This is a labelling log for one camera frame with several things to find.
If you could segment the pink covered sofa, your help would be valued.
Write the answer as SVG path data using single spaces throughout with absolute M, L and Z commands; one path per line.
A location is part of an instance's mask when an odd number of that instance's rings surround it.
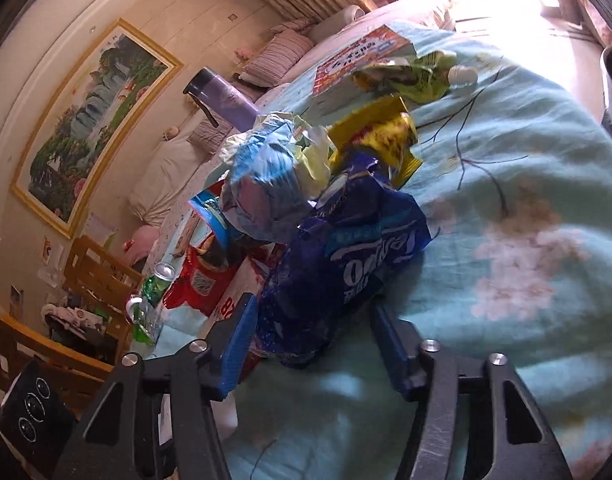
M 352 42 L 395 18 L 409 20 L 421 27 L 452 30 L 455 28 L 455 20 L 450 13 L 451 6 L 450 0 L 398 0 L 369 13 L 361 11 L 358 6 L 349 6 L 319 24 L 312 23 L 307 18 L 299 18 L 274 26 L 270 29 L 271 39 L 279 32 L 290 29 L 315 43 L 279 84 L 287 84 L 311 66 L 323 61 L 323 58 L 343 44 Z

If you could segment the red white picture book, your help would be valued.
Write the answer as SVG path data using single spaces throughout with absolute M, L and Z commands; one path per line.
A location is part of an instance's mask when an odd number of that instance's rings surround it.
M 413 43 L 387 25 L 379 26 L 337 52 L 315 70 L 310 107 L 326 115 L 345 106 L 363 90 L 353 74 L 383 58 L 416 55 Z

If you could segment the green snack wrapper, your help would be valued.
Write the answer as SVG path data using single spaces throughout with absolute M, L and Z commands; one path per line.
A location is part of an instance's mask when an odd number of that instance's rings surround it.
M 457 65 L 457 53 L 436 50 L 422 56 L 381 58 L 355 70 L 351 80 L 364 91 L 398 93 L 423 105 L 441 99 L 448 92 L 449 72 Z

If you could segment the purple thermos bottle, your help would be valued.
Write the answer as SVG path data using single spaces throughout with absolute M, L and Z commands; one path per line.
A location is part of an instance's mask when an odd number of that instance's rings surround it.
M 203 111 L 214 128 L 226 122 L 237 131 L 245 132 L 253 128 L 259 116 L 253 102 L 209 67 L 196 73 L 182 93 Z

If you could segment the white blue paper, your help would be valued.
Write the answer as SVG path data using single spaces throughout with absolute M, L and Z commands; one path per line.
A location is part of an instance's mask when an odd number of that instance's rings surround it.
M 256 118 L 222 186 L 225 218 L 254 240 L 287 243 L 329 185 L 332 151 L 327 129 L 298 115 Z

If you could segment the striped pink pillow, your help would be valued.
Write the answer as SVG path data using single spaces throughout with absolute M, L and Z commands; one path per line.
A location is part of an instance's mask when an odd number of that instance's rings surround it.
M 239 78 L 259 88 L 273 88 L 314 46 L 314 42 L 298 32 L 290 29 L 279 32 L 245 64 Z

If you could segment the small white bottle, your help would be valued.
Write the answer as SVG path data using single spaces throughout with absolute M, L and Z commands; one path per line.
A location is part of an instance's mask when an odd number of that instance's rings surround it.
M 447 80 L 451 86 L 465 86 L 466 84 L 476 84 L 478 75 L 474 68 L 456 65 L 449 68 Z

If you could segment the wooden chair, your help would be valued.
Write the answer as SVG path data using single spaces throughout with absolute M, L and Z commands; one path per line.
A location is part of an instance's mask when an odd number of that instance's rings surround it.
M 122 264 L 91 240 L 80 236 L 70 248 L 64 270 L 65 286 L 87 307 L 104 313 L 109 356 L 101 359 L 68 348 L 32 330 L 8 314 L 0 315 L 0 389 L 30 362 L 36 362 L 51 386 L 75 412 L 82 411 L 128 349 L 132 326 L 124 312 L 129 296 L 138 291 L 142 274 Z

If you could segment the framed landscape painting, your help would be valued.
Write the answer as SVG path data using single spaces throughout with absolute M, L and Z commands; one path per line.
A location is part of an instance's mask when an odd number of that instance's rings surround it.
M 70 240 L 118 148 L 182 67 L 122 18 L 108 26 L 36 122 L 10 186 L 14 195 Z

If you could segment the light blue floral tablecloth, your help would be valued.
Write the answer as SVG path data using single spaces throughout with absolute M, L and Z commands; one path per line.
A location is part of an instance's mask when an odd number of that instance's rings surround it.
M 384 302 L 461 356 L 505 354 L 589 479 L 612 452 L 612 139 L 509 55 L 391 27 L 420 52 L 457 53 L 478 82 L 413 110 L 422 165 L 407 191 L 432 242 Z M 260 363 L 235 402 L 236 479 L 391 479 L 414 414 L 362 313 L 304 370 Z

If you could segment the green soda can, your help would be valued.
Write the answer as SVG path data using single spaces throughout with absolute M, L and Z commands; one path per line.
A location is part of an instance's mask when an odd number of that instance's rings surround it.
M 139 344 L 155 346 L 164 324 L 163 300 L 176 269 L 168 262 L 158 262 L 143 282 L 140 291 L 126 302 L 126 313 L 133 327 L 133 339 Z

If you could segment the red snack wrapper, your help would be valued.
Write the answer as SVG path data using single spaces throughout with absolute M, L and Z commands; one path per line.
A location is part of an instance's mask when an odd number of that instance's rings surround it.
M 195 247 L 187 248 L 179 276 L 163 297 L 165 308 L 187 306 L 210 315 L 225 293 L 239 266 L 212 266 Z

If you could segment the yellow snack bag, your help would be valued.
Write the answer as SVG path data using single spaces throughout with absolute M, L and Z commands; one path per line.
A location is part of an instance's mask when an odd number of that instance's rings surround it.
M 401 96 L 383 96 L 354 110 L 327 129 L 334 145 L 329 163 L 338 174 L 352 151 L 379 159 L 387 168 L 393 188 L 402 188 L 422 165 L 411 153 L 417 129 Z

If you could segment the red white cardboard box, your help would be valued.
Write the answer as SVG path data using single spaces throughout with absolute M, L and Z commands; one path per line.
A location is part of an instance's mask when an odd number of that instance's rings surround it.
M 257 297 L 266 283 L 268 273 L 268 267 L 264 263 L 246 257 L 217 302 L 213 313 L 199 329 L 199 338 L 205 339 L 217 322 L 227 320 L 244 295 L 251 294 Z

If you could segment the dark blue tissue pack wrapper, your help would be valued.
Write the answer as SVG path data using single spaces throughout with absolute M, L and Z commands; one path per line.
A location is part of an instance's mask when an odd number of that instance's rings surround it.
M 383 162 L 351 153 L 269 276 L 255 349 L 307 366 L 430 240 L 422 209 L 391 185 Z

